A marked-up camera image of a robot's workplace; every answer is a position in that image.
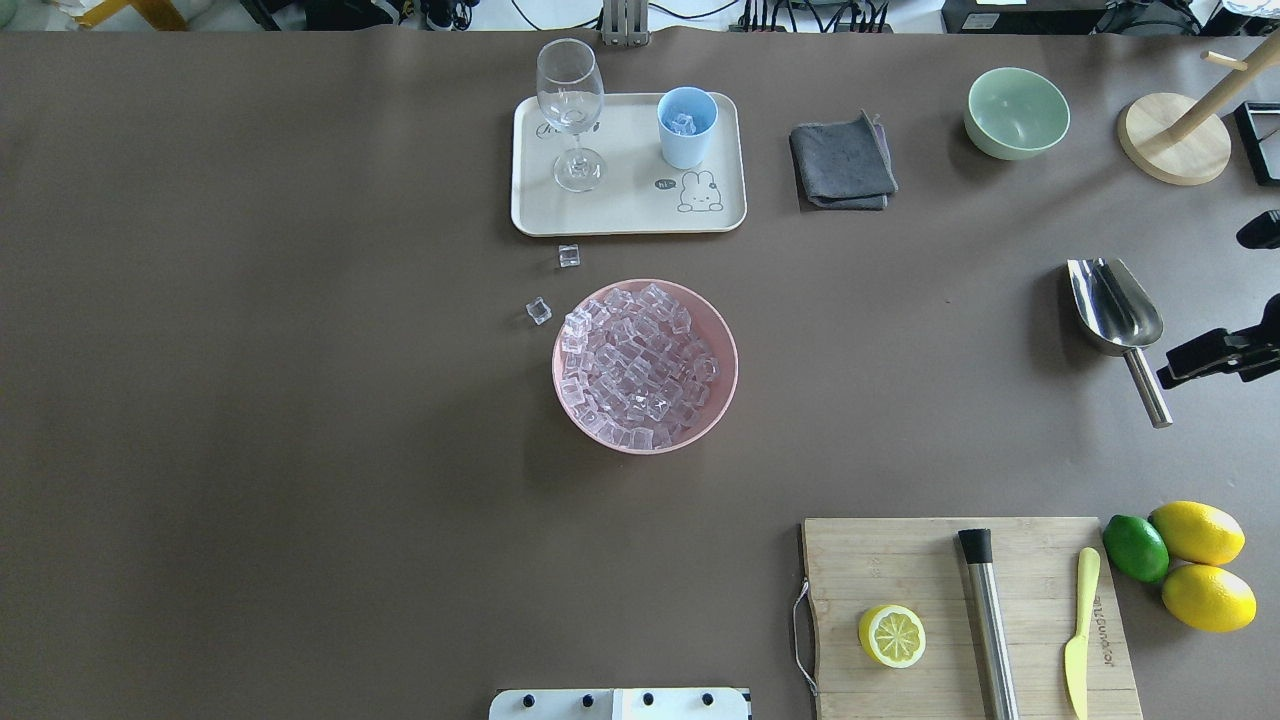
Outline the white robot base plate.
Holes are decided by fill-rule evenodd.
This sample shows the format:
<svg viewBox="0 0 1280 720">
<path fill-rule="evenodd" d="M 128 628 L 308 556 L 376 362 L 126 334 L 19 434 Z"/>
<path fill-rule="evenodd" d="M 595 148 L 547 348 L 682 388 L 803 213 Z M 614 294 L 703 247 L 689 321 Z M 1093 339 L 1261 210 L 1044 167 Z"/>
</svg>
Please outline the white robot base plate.
<svg viewBox="0 0 1280 720">
<path fill-rule="evenodd" d="M 489 719 L 751 719 L 750 692 L 732 687 L 508 689 Z"/>
</svg>

